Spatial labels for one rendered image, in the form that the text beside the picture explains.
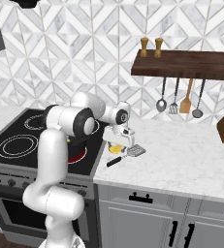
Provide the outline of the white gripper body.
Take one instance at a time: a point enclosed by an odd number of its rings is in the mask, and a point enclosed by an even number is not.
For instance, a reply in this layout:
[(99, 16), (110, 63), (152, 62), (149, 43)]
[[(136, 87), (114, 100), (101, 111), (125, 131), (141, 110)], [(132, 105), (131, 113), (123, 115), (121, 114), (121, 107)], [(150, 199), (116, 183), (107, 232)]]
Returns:
[(103, 134), (103, 140), (110, 143), (130, 147), (130, 138), (135, 136), (135, 131), (123, 125), (107, 126)]

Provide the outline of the black and red pot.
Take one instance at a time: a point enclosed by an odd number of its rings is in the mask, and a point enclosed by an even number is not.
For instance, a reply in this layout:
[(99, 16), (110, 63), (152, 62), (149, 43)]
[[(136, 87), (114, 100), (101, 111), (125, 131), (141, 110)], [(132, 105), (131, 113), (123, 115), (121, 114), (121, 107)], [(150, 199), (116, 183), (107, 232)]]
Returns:
[(86, 139), (78, 139), (75, 137), (68, 137), (70, 142), (68, 144), (68, 163), (74, 164), (79, 161), (85, 154)]

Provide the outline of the hanging wooden spatula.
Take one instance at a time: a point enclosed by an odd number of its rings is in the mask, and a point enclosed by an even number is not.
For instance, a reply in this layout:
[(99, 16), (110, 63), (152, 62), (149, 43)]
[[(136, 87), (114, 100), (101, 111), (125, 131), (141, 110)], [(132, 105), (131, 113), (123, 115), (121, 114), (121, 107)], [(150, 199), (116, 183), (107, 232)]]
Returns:
[(192, 83), (193, 83), (193, 79), (191, 78), (191, 79), (189, 79), (186, 96), (180, 103), (180, 108), (179, 108), (180, 113), (188, 113), (190, 111), (191, 101), (189, 99), (189, 95), (190, 95), (190, 92), (191, 92)]

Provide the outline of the hanging metal spoon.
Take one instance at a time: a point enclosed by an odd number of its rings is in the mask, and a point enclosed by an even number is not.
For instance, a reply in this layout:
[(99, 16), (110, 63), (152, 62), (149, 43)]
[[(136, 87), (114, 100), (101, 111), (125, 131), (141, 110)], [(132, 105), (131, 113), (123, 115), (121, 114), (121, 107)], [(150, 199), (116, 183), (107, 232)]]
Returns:
[(161, 99), (158, 100), (156, 103), (156, 108), (159, 112), (163, 112), (167, 107), (167, 102), (164, 100), (165, 86), (166, 86), (166, 79), (163, 78)]

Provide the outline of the hanging metal slotted turner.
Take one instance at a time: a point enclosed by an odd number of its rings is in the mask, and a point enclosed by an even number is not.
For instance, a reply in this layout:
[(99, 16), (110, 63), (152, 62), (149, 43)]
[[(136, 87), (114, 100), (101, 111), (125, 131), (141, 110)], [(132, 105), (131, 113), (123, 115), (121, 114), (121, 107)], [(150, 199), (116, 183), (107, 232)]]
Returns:
[[(177, 96), (178, 86), (179, 86), (179, 78), (176, 79), (175, 96)], [(169, 114), (177, 114), (176, 97), (174, 97), (174, 101), (170, 104)]]

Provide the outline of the wide grey drawer front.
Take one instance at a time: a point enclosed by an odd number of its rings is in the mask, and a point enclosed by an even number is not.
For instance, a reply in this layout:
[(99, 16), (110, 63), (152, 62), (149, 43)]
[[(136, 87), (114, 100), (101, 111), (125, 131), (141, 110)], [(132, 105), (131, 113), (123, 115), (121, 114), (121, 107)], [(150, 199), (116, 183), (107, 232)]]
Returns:
[[(101, 201), (125, 203), (153, 209), (163, 209), (176, 213), (184, 213), (188, 204), (188, 199), (185, 197), (142, 191), (139, 189), (99, 185), (98, 191)], [(136, 192), (140, 197), (144, 197), (146, 194), (149, 194), (149, 196), (153, 199), (153, 203), (130, 201), (129, 196), (134, 192)]]

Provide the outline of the hanging metal ladle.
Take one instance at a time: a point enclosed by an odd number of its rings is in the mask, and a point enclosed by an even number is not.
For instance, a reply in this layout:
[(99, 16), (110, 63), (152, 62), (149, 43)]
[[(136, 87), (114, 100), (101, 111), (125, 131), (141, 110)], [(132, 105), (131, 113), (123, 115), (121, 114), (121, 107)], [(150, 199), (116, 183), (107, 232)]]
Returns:
[[(203, 91), (204, 91), (204, 87), (205, 87), (205, 82), (206, 80), (203, 79), (202, 81), (202, 85), (201, 85), (201, 90), (200, 90), (200, 95), (199, 95), (199, 98), (201, 99), (202, 98), (202, 95), (203, 95)], [(201, 118), (203, 116), (203, 112), (198, 108), (196, 107), (193, 111), (192, 111), (192, 115), (194, 118)]]

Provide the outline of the grey cupboard door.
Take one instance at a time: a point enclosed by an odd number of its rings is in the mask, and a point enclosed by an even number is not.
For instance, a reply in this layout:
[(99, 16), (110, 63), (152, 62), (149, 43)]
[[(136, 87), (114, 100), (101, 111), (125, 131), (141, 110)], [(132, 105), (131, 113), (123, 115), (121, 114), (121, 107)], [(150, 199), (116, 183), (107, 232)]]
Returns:
[(178, 248), (183, 248), (188, 224), (195, 224), (188, 248), (224, 248), (224, 220), (187, 215)]
[[(182, 214), (111, 201), (99, 204), (102, 248), (176, 248)], [(178, 226), (169, 247), (173, 221)]]

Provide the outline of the wooden salt mill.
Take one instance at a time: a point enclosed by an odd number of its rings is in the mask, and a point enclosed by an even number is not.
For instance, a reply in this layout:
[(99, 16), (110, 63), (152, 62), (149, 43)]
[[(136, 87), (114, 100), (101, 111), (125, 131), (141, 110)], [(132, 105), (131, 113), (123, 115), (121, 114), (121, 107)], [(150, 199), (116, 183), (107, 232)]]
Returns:
[(141, 38), (141, 45), (142, 45), (142, 50), (141, 50), (141, 57), (146, 57), (146, 46), (148, 43), (148, 38), (143, 37)]

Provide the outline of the wooden pepper mill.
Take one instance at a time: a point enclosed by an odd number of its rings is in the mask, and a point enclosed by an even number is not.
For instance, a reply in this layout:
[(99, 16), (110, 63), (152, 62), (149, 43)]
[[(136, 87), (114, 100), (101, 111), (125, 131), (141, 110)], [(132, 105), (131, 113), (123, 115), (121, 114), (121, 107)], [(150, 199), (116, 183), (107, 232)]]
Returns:
[(156, 45), (156, 49), (154, 52), (154, 57), (155, 58), (160, 58), (161, 57), (161, 45), (163, 43), (163, 39), (162, 38), (156, 38), (155, 39), (155, 45)]

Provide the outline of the black hob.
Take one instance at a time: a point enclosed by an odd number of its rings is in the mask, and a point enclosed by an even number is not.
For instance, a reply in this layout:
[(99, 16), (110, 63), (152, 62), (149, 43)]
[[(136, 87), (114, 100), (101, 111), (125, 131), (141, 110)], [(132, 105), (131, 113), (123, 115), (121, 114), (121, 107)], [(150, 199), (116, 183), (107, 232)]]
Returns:
[[(91, 136), (86, 140), (84, 156), (68, 165), (68, 172), (90, 175), (100, 151), (106, 123), (96, 120)], [(43, 111), (27, 109), (0, 134), (0, 164), (35, 170), (38, 167), (38, 143), (45, 129)]]

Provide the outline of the grey oven range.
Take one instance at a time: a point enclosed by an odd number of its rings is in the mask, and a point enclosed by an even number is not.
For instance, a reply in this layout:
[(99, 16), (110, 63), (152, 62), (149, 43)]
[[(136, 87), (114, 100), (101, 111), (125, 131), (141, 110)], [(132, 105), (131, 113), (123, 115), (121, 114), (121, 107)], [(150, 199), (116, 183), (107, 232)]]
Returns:
[[(26, 109), (20, 113), (14, 120), (12, 120), (2, 131), (0, 134), (5, 131), (21, 114), (23, 114)], [(100, 161), (101, 153), (104, 149), (105, 142), (102, 142), (100, 151), (95, 160), (95, 164), (91, 170), (90, 175), (82, 175), (82, 174), (67, 174), (66, 178), (58, 183), (58, 185), (64, 189), (72, 190), (74, 192), (78, 192), (78, 190), (84, 190), (86, 192), (86, 196), (83, 197), (85, 200), (92, 200), (95, 203), (95, 220), (96, 220), (96, 229), (98, 233), (98, 225), (97, 225), (97, 207), (96, 207), (96, 196), (95, 196), (95, 187), (93, 184), (93, 176), (97, 169), (98, 163)], [(36, 180), (37, 169), (27, 169), (18, 166), (0, 164), (0, 198), (11, 199), (14, 201), (22, 202), (22, 194), (25, 189), (22, 188), (23, 182), (32, 183)], [(9, 187), (8, 180), (12, 179), (16, 182), (14, 187)], [(100, 246), (100, 235), (98, 234), (99, 246)]]

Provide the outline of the oven door with dark window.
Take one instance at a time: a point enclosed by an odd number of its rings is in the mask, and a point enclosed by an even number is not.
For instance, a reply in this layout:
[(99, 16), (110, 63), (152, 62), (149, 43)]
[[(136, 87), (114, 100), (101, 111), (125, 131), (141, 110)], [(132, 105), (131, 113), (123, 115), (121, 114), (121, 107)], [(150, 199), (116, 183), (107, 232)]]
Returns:
[[(13, 243), (39, 247), (47, 238), (45, 219), (45, 214), (32, 211), (21, 201), (0, 198), (0, 227)], [(73, 222), (73, 228), (86, 248), (99, 248), (94, 201), (85, 200), (84, 212)]]

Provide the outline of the dark wooden wall shelf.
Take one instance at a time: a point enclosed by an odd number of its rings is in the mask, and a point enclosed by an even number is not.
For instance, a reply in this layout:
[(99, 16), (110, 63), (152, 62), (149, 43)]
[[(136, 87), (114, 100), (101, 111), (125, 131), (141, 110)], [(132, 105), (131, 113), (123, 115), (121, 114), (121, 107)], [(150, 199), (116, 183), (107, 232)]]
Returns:
[(224, 52), (162, 50), (155, 58), (152, 49), (146, 57), (138, 51), (131, 75), (224, 80)]

